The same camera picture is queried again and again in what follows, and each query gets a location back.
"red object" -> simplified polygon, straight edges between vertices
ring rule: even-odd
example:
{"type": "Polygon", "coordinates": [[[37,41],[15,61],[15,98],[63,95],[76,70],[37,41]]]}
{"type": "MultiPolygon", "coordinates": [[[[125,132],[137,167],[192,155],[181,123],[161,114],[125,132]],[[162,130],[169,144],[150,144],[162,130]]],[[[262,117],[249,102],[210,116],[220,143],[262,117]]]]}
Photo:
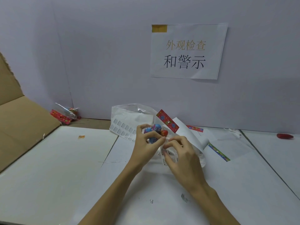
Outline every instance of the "red object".
{"type": "Polygon", "coordinates": [[[160,134],[161,134],[162,136],[168,136],[168,131],[167,131],[167,130],[162,130],[162,131],[160,132],[160,134]]]}
{"type": "Polygon", "coordinates": [[[156,116],[173,132],[179,129],[179,126],[163,110],[160,110],[156,116]]]}
{"type": "Polygon", "coordinates": [[[278,133],[277,137],[280,138],[280,139],[287,139],[287,140],[294,138],[294,136],[286,134],[286,133],[278,133]]]}
{"type": "Polygon", "coordinates": [[[62,115],[61,113],[57,112],[56,110],[51,110],[50,114],[55,117],[57,120],[59,120],[61,123],[69,125],[70,122],[72,121],[71,118],[66,117],[62,115]]]}
{"type": "Polygon", "coordinates": [[[191,129],[191,130],[196,130],[196,131],[199,131],[199,132],[203,132],[203,129],[195,127],[195,126],[192,126],[192,125],[187,125],[187,127],[189,129],[191,129]]]}

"cardboard box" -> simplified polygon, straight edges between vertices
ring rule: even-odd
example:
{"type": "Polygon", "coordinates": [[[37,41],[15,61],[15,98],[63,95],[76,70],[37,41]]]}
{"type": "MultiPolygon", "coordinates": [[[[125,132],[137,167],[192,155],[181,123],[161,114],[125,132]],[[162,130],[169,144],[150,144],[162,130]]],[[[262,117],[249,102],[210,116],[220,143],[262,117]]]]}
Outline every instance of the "cardboard box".
{"type": "Polygon", "coordinates": [[[0,172],[58,126],[47,110],[23,95],[0,53],[0,172]]]}

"red toy capsule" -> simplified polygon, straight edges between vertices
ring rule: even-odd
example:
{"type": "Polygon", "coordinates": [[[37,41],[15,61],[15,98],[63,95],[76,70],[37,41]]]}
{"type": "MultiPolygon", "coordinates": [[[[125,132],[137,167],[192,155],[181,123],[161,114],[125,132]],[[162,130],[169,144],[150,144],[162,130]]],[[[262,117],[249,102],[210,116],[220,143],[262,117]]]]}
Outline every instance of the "red toy capsule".
{"type": "Polygon", "coordinates": [[[162,130],[162,131],[160,132],[160,134],[161,134],[162,136],[167,136],[167,135],[168,135],[168,131],[167,131],[167,130],[162,130]]]}
{"type": "Polygon", "coordinates": [[[286,133],[278,133],[277,137],[280,139],[292,139],[294,136],[286,134],[286,133]]]}

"yellow tape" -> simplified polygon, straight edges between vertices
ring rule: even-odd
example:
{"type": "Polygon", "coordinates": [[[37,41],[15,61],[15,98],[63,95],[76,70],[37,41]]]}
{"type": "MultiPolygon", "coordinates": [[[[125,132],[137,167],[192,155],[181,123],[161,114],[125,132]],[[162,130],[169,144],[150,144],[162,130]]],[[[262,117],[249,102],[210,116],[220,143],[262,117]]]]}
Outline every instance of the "yellow tape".
{"type": "Polygon", "coordinates": [[[152,32],[167,32],[167,25],[152,25],[152,32]]]}

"right hand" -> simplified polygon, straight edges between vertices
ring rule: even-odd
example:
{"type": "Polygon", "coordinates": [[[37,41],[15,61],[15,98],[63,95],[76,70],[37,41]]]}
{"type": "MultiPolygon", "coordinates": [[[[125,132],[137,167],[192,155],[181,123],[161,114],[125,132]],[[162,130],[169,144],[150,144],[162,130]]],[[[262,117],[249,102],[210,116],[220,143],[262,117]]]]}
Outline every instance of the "right hand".
{"type": "Polygon", "coordinates": [[[208,184],[205,181],[199,157],[187,138],[175,136],[163,146],[164,149],[169,147],[174,147],[177,151],[178,162],[173,162],[165,151],[163,151],[163,155],[178,182],[191,194],[197,192],[199,188],[206,187],[208,184]]]}

